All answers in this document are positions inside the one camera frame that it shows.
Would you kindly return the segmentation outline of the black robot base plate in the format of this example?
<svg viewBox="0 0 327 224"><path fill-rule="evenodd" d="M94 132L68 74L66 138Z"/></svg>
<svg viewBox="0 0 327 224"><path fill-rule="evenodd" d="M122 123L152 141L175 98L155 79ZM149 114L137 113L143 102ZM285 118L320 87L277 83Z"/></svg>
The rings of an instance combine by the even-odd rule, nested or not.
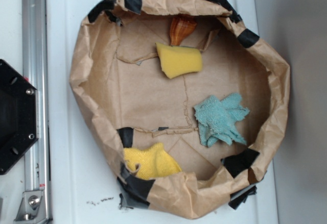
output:
<svg viewBox="0 0 327 224"><path fill-rule="evenodd" d="M37 89L1 59L1 175L37 141Z"/></svg>

